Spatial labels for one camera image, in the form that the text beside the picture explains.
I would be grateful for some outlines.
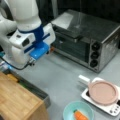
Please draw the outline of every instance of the toaster oven door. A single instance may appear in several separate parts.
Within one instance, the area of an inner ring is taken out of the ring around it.
[[[89,66],[90,39],[82,36],[73,39],[57,33],[56,37],[57,39],[53,46],[57,52],[86,67]]]

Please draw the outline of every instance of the black object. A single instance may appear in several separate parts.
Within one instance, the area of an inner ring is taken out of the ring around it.
[[[120,106],[120,100],[118,100],[117,104]]]
[[[92,45],[92,50],[97,51],[99,49],[100,49],[100,44],[99,43],[96,42]]]
[[[15,69],[17,69],[17,70],[23,70],[23,69],[25,69],[27,66],[30,65],[29,63],[27,63],[23,68],[17,68],[17,67],[15,67],[15,66],[11,65],[10,63],[8,63],[4,58],[0,57],[0,59],[3,60],[3,61],[5,61],[8,65],[10,65],[11,67],[13,67],[13,68],[15,68]]]
[[[91,55],[92,59],[97,59],[99,57],[99,53],[98,52],[93,52]]]
[[[3,117],[0,115],[0,120],[4,120]]]
[[[96,67],[98,65],[98,61],[97,60],[92,60],[91,63],[90,63],[90,66],[92,68]]]

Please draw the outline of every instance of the toaster oven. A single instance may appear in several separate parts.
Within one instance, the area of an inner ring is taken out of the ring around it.
[[[68,10],[52,24],[55,51],[95,72],[100,72],[118,51],[118,23]]]

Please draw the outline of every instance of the gray countertop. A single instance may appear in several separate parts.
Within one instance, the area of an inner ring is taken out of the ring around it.
[[[18,74],[49,94],[50,120],[63,120],[63,110],[67,104],[72,101],[84,101],[80,96],[85,89],[85,86],[78,82],[80,74],[90,79],[100,77],[120,86],[120,50],[99,74],[55,53],[45,55],[34,67],[28,67]],[[111,117],[92,104],[88,104],[94,110],[95,120],[120,119],[120,115]]]

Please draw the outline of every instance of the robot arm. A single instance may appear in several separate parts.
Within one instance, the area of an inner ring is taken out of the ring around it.
[[[18,28],[10,38],[15,62],[24,65],[30,58],[38,60],[55,41],[52,25],[42,27],[35,0],[4,1],[8,3]]]

